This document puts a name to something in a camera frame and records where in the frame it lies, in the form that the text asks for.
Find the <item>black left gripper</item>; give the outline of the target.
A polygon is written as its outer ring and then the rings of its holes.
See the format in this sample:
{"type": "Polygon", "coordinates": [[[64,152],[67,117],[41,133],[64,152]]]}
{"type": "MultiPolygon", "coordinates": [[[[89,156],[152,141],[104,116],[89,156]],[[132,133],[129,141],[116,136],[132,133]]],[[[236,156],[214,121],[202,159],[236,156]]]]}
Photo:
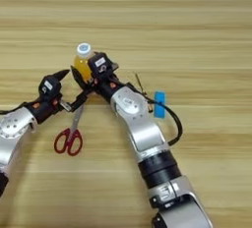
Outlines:
{"type": "MultiPolygon", "coordinates": [[[[70,70],[65,69],[52,74],[52,77],[58,82],[62,81],[70,70]]],[[[70,104],[69,110],[76,111],[81,105],[83,105],[88,99],[88,92],[84,90],[77,97],[76,100],[70,104]]],[[[50,116],[57,114],[63,110],[63,106],[60,104],[61,96],[56,96],[50,100],[37,99],[36,101],[28,103],[28,110],[33,115],[37,123],[43,123],[50,116]]]]}

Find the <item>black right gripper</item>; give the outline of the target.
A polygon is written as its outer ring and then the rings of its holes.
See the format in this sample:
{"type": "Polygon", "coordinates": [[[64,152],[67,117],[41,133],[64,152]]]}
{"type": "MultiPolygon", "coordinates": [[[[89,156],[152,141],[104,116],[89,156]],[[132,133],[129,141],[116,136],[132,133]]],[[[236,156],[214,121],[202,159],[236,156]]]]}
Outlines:
{"type": "MultiPolygon", "coordinates": [[[[119,68],[117,63],[111,62],[111,70],[115,72],[119,68]]],[[[110,75],[104,79],[90,78],[89,83],[86,83],[81,75],[81,73],[74,67],[71,67],[72,75],[74,80],[79,85],[80,88],[92,87],[94,92],[102,96],[107,102],[110,102],[113,94],[124,87],[116,75],[110,75]]]]}

